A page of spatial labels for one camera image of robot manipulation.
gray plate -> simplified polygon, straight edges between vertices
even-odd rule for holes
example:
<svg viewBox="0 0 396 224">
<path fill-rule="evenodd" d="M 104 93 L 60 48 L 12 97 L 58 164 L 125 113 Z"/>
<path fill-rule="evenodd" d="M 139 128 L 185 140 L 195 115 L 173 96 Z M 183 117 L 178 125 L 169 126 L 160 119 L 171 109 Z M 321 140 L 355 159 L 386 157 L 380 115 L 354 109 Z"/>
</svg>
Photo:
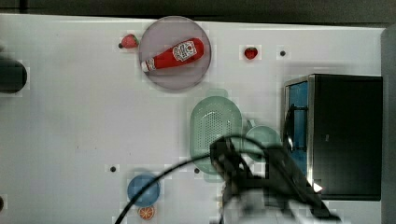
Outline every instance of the gray plate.
<svg viewBox="0 0 396 224">
<path fill-rule="evenodd" d="M 212 52 L 205 31 L 187 18 L 170 16 L 152 23 L 140 41 L 139 62 L 142 63 L 193 37 L 198 37 L 204 42 L 204 56 L 201 59 L 179 67 L 146 72 L 146 76 L 157 85 L 175 91 L 198 84 L 210 65 Z"/>
</svg>

ketchup label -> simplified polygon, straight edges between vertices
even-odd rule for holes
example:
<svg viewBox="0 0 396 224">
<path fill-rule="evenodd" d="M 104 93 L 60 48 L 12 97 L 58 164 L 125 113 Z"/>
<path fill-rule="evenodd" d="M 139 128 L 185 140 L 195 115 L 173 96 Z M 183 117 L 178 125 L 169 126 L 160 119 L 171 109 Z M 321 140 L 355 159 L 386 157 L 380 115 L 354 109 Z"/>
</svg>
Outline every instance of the ketchup label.
<svg viewBox="0 0 396 224">
<path fill-rule="evenodd" d="M 173 55 L 177 61 L 184 62 L 197 53 L 194 42 L 186 41 L 173 48 Z"/>
<path fill-rule="evenodd" d="M 152 70 L 157 69 L 157 68 L 155 67 L 154 59 L 153 59 L 153 58 L 150 58 L 149 60 L 147 60 L 147 61 L 146 61 L 146 64 L 148 65 L 148 70 L 149 70 L 149 71 L 152 71 Z"/>
</svg>

bottle cap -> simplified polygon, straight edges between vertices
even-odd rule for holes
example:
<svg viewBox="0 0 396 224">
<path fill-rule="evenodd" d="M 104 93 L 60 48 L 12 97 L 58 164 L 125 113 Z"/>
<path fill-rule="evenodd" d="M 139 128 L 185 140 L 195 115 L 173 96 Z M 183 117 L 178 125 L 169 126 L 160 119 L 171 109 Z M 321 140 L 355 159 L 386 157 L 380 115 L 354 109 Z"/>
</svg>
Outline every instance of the bottle cap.
<svg viewBox="0 0 396 224">
<path fill-rule="evenodd" d="M 142 66 L 143 72 L 148 72 L 149 71 L 149 68 L 148 68 L 148 65 L 146 64 L 146 62 L 142 62 L 141 66 Z"/>
</svg>

blue bowl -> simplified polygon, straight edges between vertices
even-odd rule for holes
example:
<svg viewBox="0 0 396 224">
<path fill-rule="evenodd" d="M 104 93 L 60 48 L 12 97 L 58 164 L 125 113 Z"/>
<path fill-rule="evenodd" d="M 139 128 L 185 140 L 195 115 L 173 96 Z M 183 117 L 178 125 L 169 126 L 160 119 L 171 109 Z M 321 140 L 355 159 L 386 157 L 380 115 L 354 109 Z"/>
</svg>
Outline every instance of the blue bowl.
<svg viewBox="0 0 396 224">
<path fill-rule="evenodd" d="M 136 176 L 128 185 L 128 197 L 129 200 L 136 195 L 139 190 L 146 186 L 155 177 L 151 174 L 142 174 Z M 134 205 L 139 207 L 149 207 L 157 202 L 160 197 L 160 183 L 157 182 L 152 185 L 146 192 L 144 192 Z"/>
</svg>

black cable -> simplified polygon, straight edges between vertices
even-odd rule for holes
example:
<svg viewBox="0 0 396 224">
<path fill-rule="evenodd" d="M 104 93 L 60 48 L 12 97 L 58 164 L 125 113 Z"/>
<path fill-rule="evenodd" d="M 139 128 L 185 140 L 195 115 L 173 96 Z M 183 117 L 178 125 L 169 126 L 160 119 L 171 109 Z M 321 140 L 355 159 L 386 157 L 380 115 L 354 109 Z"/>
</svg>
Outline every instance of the black cable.
<svg viewBox="0 0 396 224">
<path fill-rule="evenodd" d="M 258 152 L 252 152 L 252 151 L 248 151 L 248 150 L 239 150 L 240 153 L 249 153 L 249 154 L 255 154 L 255 155 L 260 155 L 262 156 L 261 153 Z M 162 174 L 156 176 L 154 179 L 152 179 L 150 182 L 148 182 L 145 187 L 143 187 L 141 190 L 139 190 L 136 195 L 131 199 L 131 201 L 128 202 L 128 204 L 125 206 L 125 208 L 123 209 L 123 211 L 121 212 L 121 214 L 119 215 L 119 217 L 116 220 L 115 224 L 121 224 L 122 220 L 125 218 L 126 214 L 128 213 L 129 209 L 131 209 L 132 205 L 134 205 L 134 203 L 136 203 L 136 201 L 139 199 L 139 197 L 147 190 L 149 189 L 154 183 L 157 183 L 157 181 L 159 181 L 161 178 L 163 178 L 164 176 L 172 173 L 174 170 L 176 170 L 177 168 L 180 168 L 182 166 L 185 166 L 191 162 L 194 161 L 199 161 L 199 160 L 203 160 L 210 157 L 210 154 L 205 154 L 203 156 L 199 156 L 199 157 L 195 157 L 195 158 L 191 158 L 191 160 L 189 161 L 183 161 L 169 169 L 167 169 L 166 171 L 164 171 Z"/>
<path fill-rule="evenodd" d="M 225 138 L 240 138 L 240 139 L 245 139 L 248 140 L 250 143 L 256 145 L 257 147 L 259 147 L 262 150 L 262 153 L 264 154 L 264 158 L 268 159 L 268 149 L 266 147 L 264 147 L 259 141 L 256 141 L 255 139 L 252 139 L 250 137 L 246 137 L 242 134 L 230 134 L 230 135 L 226 135 L 224 136 Z M 262 153 L 258 153 L 258 152 L 254 152 L 254 151 L 250 151 L 250 150 L 238 150 L 239 153 L 248 153 L 248 154 L 255 154 L 258 156 L 262 156 Z M 199 157 L 195 157 L 195 158 L 191 158 L 191 160 L 189 161 L 183 161 L 169 169 L 167 169 L 166 171 L 164 171 L 162 174 L 156 176 L 154 179 L 152 179 L 149 183 L 147 183 L 141 190 L 139 190 L 136 195 L 131 199 L 131 201 L 128 202 L 128 204 L 125 206 L 125 208 L 123 209 L 123 211 L 121 212 L 121 214 L 119 215 L 119 217 L 117 218 L 115 224 L 121 224 L 122 220 L 125 218 L 125 216 L 127 215 L 129 209 L 131 209 L 132 205 L 134 205 L 134 203 L 136 203 L 136 201 L 139 199 L 139 197 L 147 190 L 149 189 L 154 183 L 157 183 L 157 181 L 159 181 L 161 178 L 163 178 L 164 176 L 172 173 L 174 170 L 185 166 L 191 162 L 194 161 L 199 161 L 199 160 L 203 160 L 210 157 L 210 154 L 205 154 Z M 289 177 L 286 175 L 286 171 L 280 172 L 285 179 L 289 182 L 288 184 L 290 184 L 290 187 L 292 189 L 294 189 L 294 191 L 296 191 L 296 193 L 300 196 L 300 198 L 302 199 L 303 197 L 301 196 L 300 192 L 297 190 L 297 188 L 295 188 L 294 184 L 292 183 L 291 180 L 289 180 Z"/>
</svg>

